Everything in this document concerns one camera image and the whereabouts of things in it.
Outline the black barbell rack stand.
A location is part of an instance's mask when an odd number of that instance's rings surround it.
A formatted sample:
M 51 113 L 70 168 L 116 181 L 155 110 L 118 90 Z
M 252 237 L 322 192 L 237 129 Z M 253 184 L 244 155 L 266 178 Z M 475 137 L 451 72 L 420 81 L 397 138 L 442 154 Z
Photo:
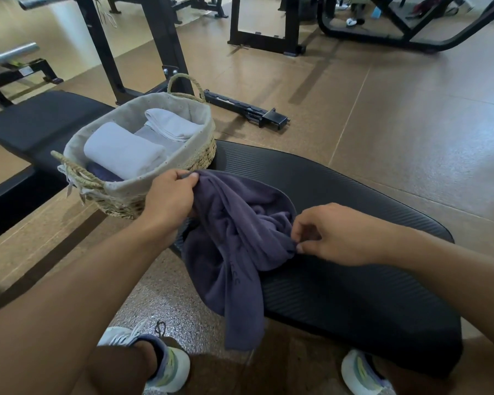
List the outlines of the black barbell rack stand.
M 30 61 L 20 61 L 19 59 L 20 57 L 8 63 L 0 65 L 0 107 L 1 108 L 7 108 L 13 105 L 13 102 L 10 99 L 8 99 L 1 91 L 2 87 L 26 79 L 27 77 L 33 74 L 41 73 L 43 75 L 42 80 L 44 84 L 60 85 L 61 83 L 64 82 L 63 79 L 61 79 L 56 75 L 52 66 L 46 59 L 36 58 Z

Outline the person's left forearm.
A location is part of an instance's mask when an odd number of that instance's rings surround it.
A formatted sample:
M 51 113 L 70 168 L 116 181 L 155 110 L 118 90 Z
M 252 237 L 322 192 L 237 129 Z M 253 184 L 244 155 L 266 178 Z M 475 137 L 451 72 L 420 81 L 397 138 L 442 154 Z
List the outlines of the person's left forearm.
M 0 395 L 68 395 L 175 228 L 135 221 L 0 309 Z

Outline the person's right shoe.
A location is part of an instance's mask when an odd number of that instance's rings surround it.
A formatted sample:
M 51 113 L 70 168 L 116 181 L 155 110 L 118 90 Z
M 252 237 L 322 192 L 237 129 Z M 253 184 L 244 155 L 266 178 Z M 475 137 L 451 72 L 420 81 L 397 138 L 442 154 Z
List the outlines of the person's right shoe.
M 341 376 L 352 395 L 396 395 L 391 383 L 370 363 L 369 355 L 352 349 L 343 358 Z

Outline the small folded pale lavender towel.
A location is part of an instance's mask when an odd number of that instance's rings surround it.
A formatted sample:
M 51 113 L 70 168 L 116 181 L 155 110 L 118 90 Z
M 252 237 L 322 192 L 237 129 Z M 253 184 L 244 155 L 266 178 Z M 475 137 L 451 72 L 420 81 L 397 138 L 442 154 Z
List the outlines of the small folded pale lavender towel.
M 165 137 L 186 142 L 201 132 L 204 125 L 193 123 L 179 115 L 161 108 L 151 108 L 145 111 L 145 125 Z

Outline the person's right hand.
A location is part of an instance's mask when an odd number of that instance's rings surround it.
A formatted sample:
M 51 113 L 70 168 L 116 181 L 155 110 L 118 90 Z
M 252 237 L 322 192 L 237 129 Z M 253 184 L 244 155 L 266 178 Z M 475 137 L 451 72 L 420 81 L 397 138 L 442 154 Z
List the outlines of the person's right hand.
M 383 264 L 395 255 L 402 227 L 336 203 L 314 206 L 300 213 L 292 225 L 297 244 L 325 239 L 330 255 L 311 255 L 346 266 Z

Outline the large rolled pale lavender towel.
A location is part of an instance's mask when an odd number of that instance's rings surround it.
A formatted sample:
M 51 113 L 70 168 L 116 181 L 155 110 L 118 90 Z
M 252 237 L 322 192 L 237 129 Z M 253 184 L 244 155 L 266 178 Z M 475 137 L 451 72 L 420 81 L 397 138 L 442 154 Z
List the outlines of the large rolled pale lavender towel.
M 158 168 L 167 160 L 166 148 L 113 123 L 101 125 L 87 139 L 85 156 L 124 180 Z

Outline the dark purple towel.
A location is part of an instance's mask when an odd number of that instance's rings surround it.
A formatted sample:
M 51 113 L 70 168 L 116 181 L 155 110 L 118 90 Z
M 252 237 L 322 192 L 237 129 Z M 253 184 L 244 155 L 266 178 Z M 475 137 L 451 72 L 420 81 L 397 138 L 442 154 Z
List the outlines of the dark purple towel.
M 259 272 L 294 257 L 296 208 L 282 191 L 254 179 L 216 170 L 198 175 L 182 260 L 204 305 L 225 319 L 225 347 L 251 351 L 264 336 Z
M 116 174 L 112 173 L 108 169 L 104 168 L 103 166 L 101 166 L 101 165 L 99 165 L 93 161 L 89 161 L 86 164 L 86 170 L 104 182 L 117 183 L 117 182 L 124 181 L 124 179 L 120 178 Z

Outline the person's right forearm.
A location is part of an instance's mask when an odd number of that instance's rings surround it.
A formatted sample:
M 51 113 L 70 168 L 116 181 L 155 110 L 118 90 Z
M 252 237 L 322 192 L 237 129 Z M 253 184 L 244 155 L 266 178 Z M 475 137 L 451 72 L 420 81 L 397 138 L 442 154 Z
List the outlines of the person's right forearm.
M 384 233 L 388 262 L 413 274 L 494 345 L 494 258 L 399 225 Z

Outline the black low machine frame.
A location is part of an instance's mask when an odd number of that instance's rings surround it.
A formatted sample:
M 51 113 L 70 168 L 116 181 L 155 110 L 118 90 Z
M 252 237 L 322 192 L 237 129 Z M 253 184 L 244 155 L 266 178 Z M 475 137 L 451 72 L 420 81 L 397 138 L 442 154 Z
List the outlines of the black low machine frame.
M 107 0 L 110 7 L 110 13 L 121 14 L 121 11 L 117 8 L 117 2 L 140 5 L 140 0 Z M 228 18 L 228 15 L 224 13 L 222 2 L 223 0 L 168 0 L 173 12 L 174 22 L 177 25 L 181 25 L 182 21 L 178 18 L 178 11 L 184 8 L 192 8 L 195 10 L 201 10 L 206 12 L 214 12 L 216 18 Z

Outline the woven basket with cloth liner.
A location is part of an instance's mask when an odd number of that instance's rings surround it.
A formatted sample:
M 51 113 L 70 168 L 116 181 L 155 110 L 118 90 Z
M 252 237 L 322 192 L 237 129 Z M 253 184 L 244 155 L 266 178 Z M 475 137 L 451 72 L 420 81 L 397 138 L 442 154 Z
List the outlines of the woven basket with cloth liner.
M 149 109 L 167 112 L 163 125 L 178 124 L 179 135 L 189 136 L 170 156 L 160 145 L 135 136 L 146 123 Z M 181 119 L 171 119 L 171 114 Z M 177 73 L 167 92 L 137 97 L 81 128 L 66 144 L 64 154 L 52 156 L 61 162 L 58 170 L 81 199 L 92 200 L 106 215 L 137 219 L 166 208 L 180 213 L 180 222 L 190 212 L 191 189 L 198 182 L 192 168 L 207 168 L 216 151 L 215 124 L 211 108 L 199 83 Z

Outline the black square machine frame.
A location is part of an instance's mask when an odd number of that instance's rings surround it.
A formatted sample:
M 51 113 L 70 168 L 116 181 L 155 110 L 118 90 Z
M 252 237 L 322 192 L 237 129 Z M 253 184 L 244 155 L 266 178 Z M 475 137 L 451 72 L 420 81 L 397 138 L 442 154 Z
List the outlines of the black square machine frame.
M 284 36 L 268 36 L 261 32 L 239 30 L 241 0 L 232 0 L 230 14 L 230 36 L 227 44 L 235 47 L 247 47 L 265 52 L 273 52 L 288 57 L 299 57 L 305 53 L 306 46 L 299 43 L 301 0 L 285 0 Z

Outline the person's right leg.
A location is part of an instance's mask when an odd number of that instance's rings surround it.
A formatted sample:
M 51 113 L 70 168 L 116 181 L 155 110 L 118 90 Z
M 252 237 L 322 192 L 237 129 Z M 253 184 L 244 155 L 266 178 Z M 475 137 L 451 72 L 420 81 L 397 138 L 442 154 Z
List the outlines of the person's right leg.
M 447 378 L 403 369 L 378 357 L 372 360 L 396 395 L 494 395 L 494 343 L 486 337 L 463 341 L 462 356 Z

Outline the smooth black bench back pad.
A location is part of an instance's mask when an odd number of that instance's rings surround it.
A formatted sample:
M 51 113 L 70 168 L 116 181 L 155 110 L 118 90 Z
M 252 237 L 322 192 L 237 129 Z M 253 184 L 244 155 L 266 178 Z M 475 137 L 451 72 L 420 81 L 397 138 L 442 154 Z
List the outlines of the smooth black bench back pad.
M 65 91 L 40 93 L 0 112 L 0 145 L 46 172 L 57 174 L 52 151 L 64 152 L 82 127 L 114 108 Z

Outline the black bench foot bar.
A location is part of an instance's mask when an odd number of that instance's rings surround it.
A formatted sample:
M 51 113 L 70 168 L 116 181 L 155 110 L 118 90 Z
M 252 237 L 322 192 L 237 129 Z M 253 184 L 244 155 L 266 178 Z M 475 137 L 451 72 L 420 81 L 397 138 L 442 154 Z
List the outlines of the black bench foot bar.
M 204 90 L 204 97 L 209 104 L 238 114 L 258 127 L 270 126 L 275 131 L 280 131 L 290 123 L 290 118 L 277 112 L 275 108 L 265 110 L 251 104 L 211 92 L 208 89 Z

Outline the ribbed black bench seat pad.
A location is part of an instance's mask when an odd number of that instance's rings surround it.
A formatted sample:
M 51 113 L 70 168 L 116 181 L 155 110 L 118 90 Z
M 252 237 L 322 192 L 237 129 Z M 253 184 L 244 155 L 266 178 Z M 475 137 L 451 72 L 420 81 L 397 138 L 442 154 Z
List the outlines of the ribbed black bench seat pad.
M 210 169 L 272 186 L 297 212 L 338 203 L 454 243 L 434 219 L 312 160 L 224 140 L 216 145 Z M 434 377 L 447 376 L 462 355 L 459 313 L 400 269 L 298 255 L 259 277 L 265 317 Z

